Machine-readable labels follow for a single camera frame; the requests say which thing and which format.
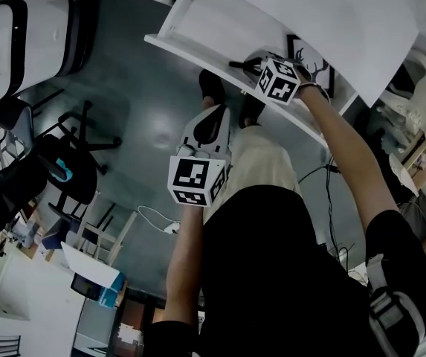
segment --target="white drawer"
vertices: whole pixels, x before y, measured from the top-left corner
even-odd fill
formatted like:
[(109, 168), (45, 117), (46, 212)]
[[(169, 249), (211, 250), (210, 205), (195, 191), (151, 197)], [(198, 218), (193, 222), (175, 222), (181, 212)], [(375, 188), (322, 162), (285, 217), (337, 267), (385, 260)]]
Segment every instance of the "white drawer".
[[(260, 99), (327, 147), (303, 103), (284, 106), (271, 102), (254, 91), (255, 84), (242, 70), (229, 67), (231, 60), (244, 61), (263, 48), (286, 56), (286, 35), (290, 33), (283, 24), (244, 0), (176, 0), (160, 32), (145, 36), (145, 41), (206, 68)], [(343, 114), (357, 96), (336, 72), (332, 105)]]

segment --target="wrist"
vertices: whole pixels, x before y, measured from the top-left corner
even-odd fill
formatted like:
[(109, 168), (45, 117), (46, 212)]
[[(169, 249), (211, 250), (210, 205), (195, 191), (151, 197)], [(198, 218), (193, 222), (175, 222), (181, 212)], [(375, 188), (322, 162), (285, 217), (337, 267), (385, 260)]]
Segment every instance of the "wrist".
[(203, 216), (202, 206), (184, 205), (183, 213), (186, 216)]
[(298, 90), (298, 97), (307, 104), (313, 101), (317, 96), (321, 96), (317, 86), (307, 85)]

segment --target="framed drawing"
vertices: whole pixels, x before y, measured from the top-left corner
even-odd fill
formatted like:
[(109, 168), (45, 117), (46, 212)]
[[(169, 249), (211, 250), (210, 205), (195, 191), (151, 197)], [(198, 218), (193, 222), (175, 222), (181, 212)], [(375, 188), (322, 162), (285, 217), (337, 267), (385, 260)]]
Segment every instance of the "framed drawing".
[(300, 37), (290, 34), (287, 36), (288, 58), (300, 61), (310, 74), (312, 82), (318, 83), (333, 98), (335, 85), (335, 70), (312, 46)]

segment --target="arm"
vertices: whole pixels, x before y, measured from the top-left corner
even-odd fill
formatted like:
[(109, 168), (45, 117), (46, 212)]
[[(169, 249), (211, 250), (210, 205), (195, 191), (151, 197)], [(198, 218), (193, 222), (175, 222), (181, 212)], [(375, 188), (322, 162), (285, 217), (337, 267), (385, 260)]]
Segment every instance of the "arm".
[(301, 99), (322, 130), (338, 169), (352, 191), (364, 230), (381, 212), (398, 210), (378, 162), (363, 138), (318, 89), (305, 88)]
[(163, 321), (197, 325), (203, 251), (203, 208), (185, 206), (167, 275)]

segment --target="concrete floor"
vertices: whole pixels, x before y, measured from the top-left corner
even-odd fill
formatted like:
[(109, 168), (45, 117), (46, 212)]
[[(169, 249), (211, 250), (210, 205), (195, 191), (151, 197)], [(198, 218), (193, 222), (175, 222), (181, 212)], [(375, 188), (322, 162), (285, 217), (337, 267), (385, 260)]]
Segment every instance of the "concrete floor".
[[(36, 101), (54, 89), (65, 89), (36, 118), (38, 131), (54, 123), (65, 111), (80, 112), (83, 101), (91, 100), (94, 107), (89, 117), (95, 121), (95, 130), (88, 131), (88, 140), (92, 141), (94, 133), (95, 140), (116, 135), (123, 139), (119, 150), (96, 153), (98, 160), (109, 165), (107, 175), (98, 181), (102, 197), (130, 210), (149, 205), (168, 217), (180, 219), (181, 208), (167, 190), (168, 163), (184, 126), (201, 110), (197, 82), (200, 68), (143, 41), (145, 34), (159, 31), (168, 11), (169, 7), (149, 0), (100, 0), (94, 48), (84, 69), (36, 86), (30, 94)], [(227, 104), (237, 113), (242, 96), (234, 86), (226, 86), (226, 90)], [(266, 109), (259, 122), (287, 149), (299, 177), (323, 164), (323, 148), (285, 118)], [(301, 189), (317, 241), (326, 242), (331, 249), (325, 171), (308, 177)], [(364, 260), (363, 231), (341, 176), (332, 176), (330, 189), (335, 236), (339, 245), (351, 248), (352, 267)], [(51, 202), (57, 200), (57, 195), (53, 188), (45, 194)], [(56, 218), (49, 214), (45, 204), (41, 211), (49, 225), (54, 223)], [(116, 228), (121, 227), (128, 212), (124, 210), (116, 216)], [(160, 227), (166, 225), (155, 214), (148, 214)], [(294, 228), (293, 208), (290, 230), (300, 231)], [(155, 230), (138, 217), (114, 267), (127, 276), (131, 288), (164, 295), (174, 243), (175, 236)]]

